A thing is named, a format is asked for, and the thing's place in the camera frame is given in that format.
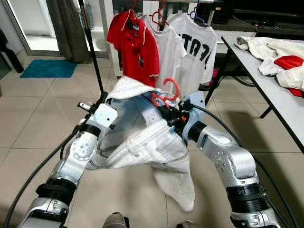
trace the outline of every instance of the white table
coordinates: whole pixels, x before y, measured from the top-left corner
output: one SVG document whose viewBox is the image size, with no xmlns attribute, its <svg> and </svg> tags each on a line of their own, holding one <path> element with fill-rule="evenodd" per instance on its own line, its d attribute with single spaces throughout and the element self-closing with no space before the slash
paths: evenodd
<svg viewBox="0 0 304 228">
<path fill-rule="evenodd" d="M 262 61 L 254 58 L 248 51 L 243 51 L 236 47 L 234 45 L 236 37 L 223 36 L 222 40 L 228 47 L 228 52 L 216 80 L 218 81 L 222 77 L 227 62 L 232 55 L 235 55 L 246 74 L 268 102 L 270 107 L 265 111 L 265 115 L 273 110 L 300 150 L 304 153 L 304 98 L 293 96 L 287 89 L 282 88 L 276 82 L 275 77 L 262 75 L 258 70 Z M 304 41 L 300 40 L 290 41 L 304 43 Z M 213 88 L 211 88 L 206 96 L 206 103 L 216 88 L 216 84 L 217 82 L 213 83 Z"/>
</svg>

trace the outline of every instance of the red hanger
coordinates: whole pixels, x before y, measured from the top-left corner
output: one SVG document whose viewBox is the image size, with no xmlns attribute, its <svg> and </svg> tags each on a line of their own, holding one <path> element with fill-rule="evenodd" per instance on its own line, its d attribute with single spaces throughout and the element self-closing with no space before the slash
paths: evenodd
<svg viewBox="0 0 304 228">
<path fill-rule="evenodd" d="M 157 100 L 156 100 L 156 99 L 158 98 L 158 99 L 160 99 L 160 100 L 165 104 L 166 108 L 169 109 L 169 105 L 166 103 L 166 100 L 168 100 L 168 101 L 175 101 L 176 98 L 179 96 L 179 94 L 180 94 L 180 87 L 179 87 L 179 84 L 178 84 L 174 79 L 172 79 L 172 78 L 166 78 L 166 79 L 164 80 L 163 84 L 165 85 L 165 84 L 167 84 L 167 82 L 169 82 L 169 81 L 170 81 L 170 82 L 173 82 L 173 84 L 174 84 L 174 86 L 175 86 L 176 92 L 175 92 L 174 97 L 168 97 L 168 96 L 161 97 L 161 96 L 155 94 L 154 92 L 150 92 L 151 95 L 152 95 L 152 104 L 153 104 L 154 106 L 156 106 L 156 107 L 160 106 L 160 104 L 158 104 L 158 102 L 157 102 Z"/>
<path fill-rule="evenodd" d="M 150 17 L 152 17 L 152 22 L 158 24 L 159 26 L 164 26 L 165 24 L 169 25 L 168 22 L 165 20 L 165 18 L 163 18 L 163 15 L 161 14 L 161 10 L 163 9 L 164 4 L 165 4 L 165 0 L 162 0 L 161 7 L 156 12 L 154 12 L 152 15 L 149 15 Z M 157 21 L 154 20 L 155 14 L 158 14 L 161 17 L 161 22 L 158 22 L 158 20 Z"/>
</svg>

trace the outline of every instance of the door frame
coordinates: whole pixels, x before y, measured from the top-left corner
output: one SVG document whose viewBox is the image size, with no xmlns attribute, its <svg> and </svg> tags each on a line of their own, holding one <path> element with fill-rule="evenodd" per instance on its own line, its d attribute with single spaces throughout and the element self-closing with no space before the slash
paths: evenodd
<svg viewBox="0 0 304 228">
<path fill-rule="evenodd" d="M 23 44 L 23 47 L 25 48 L 27 54 L 29 56 L 55 56 L 55 57 L 61 57 L 62 55 L 59 53 L 59 51 L 48 51 L 48 50 L 31 50 L 27 40 L 26 35 L 21 29 L 21 26 L 18 22 L 18 18 L 15 15 L 15 13 L 12 11 L 12 6 L 7 0 L 0 0 L 3 3 L 4 9 L 6 10 L 6 13 L 8 14 L 11 23 L 14 26 L 15 31 L 17 32 L 19 39 L 21 40 L 21 43 Z M 109 54 L 107 52 L 96 52 L 97 58 L 109 58 Z"/>
</svg>

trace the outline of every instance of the blue doormat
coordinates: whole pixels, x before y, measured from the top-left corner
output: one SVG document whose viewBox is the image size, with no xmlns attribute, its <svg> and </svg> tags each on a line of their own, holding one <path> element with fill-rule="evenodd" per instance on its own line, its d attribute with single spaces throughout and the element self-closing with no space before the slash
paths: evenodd
<svg viewBox="0 0 304 228">
<path fill-rule="evenodd" d="M 21 78 L 69 78 L 76 63 L 66 60 L 34 60 L 23 71 Z"/>
</svg>

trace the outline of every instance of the floor tile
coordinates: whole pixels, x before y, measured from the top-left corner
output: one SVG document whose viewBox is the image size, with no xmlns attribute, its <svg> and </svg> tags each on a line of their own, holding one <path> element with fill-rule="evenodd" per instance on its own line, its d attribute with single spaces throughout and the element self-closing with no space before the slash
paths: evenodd
<svg viewBox="0 0 304 228">
<path fill-rule="evenodd" d="M 68 227 L 99 228 L 113 212 L 127 216 L 131 227 L 167 227 L 165 195 L 149 166 L 86 171 Z"/>
<path fill-rule="evenodd" d="M 304 173 L 304 155 L 301 153 L 254 153 L 254 155 L 264 164 L 278 185 L 300 227 L 304 227 L 304 179 L 301 177 Z M 257 170 L 265 189 L 269 191 L 270 199 L 289 224 L 292 224 L 274 187 L 260 167 L 257 167 Z"/>
<path fill-rule="evenodd" d="M 190 171 L 195 186 L 194 209 L 191 212 L 183 212 L 179 205 L 167 196 L 169 228 L 175 228 L 185 220 L 192 220 L 202 228 L 233 228 L 230 221 L 231 207 L 225 188 L 216 168 L 203 152 L 190 152 Z"/>
<path fill-rule="evenodd" d="M 13 147 L 56 148 L 87 114 L 77 107 L 78 102 L 74 97 L 44 97 Z"/>
<path fill-rule="evenodd" d="M 37 107 L 40 97 L 0 98 L 0 147 L 10 147 Z"/>
<path fill-rule="evenodd" d="M 5 183 L 1 185 L 0 227 L 2 227 L 1 224 L 4 221 L 7 211 L 17 192 L 33 170 L 47 157 L 49 153 L 51 153 L 51 150 L 10 150 L 9 154 L 0 166 L 0 181 L 1 183 Z M 15 212 L 11 220 L 12 225 L 17 225 L 21 222 L 32 200 L 38 196 L 35 192 L 37 187 L 40 184 L 45 183 L 57 161 L 59 161 L 59 155 L 55 155 L 55 157 L 41 169 L 33 181 L 28 185 L 15 208 Z"/>
<path fill-rule="evenodd" d="M 0 148 L 0 166 L 9 150 L 10 150 L 9 148 Z"/>
<path fill-rule="evenodd" d="M 117 82 L 118 82 L 118 80 L 109 78 L 105 90 L 108 93 L 111 92 L 114 89 L 114 86 L 116 85 Z"/>
<path fill-rule="evenodd" d="M 215 102 L 266 103 L 255 87 L 242 85 L 232 77 L 223 79 L 212 96 Z"/>
<path fill-rule="evenodd" d="M 109 79 L 117 79 L 116 77 L 115 77 L 115 74 L 114 74 L 114 69 L 113 68 L 111 68 L 111 71 L 110 71 L 110 75 L 109 75 Z"/>
<path fill-rule="evenodd" d="M 97 58 L 98 67 L 112 67 L 112 61 L 109 58 Z M 78 64 L 80 67 L 94 67 L 92 63 Z"/>
<path fill-rule="evenodd" d="M 99 68 L 105 88 L 110 68 Z M 56 78 L 46 96 L 74 97 L 78 99 L 99 98 L 100 89 L 93 67 L 77 67 L 71 78 Z"/>
<path fill-rule="evenodd" d="M 224 123 L 252 152 L 300 152 L 274 113 L 260 119 L 267 104 L 218 103 Z"/>
<path fill-rule="evenodd" d="M 40 96 L 43 97 L 54 78 L 20 78 L 19 73 L 12 70 L 1 79 L 4 96 Z"/>
</svg>

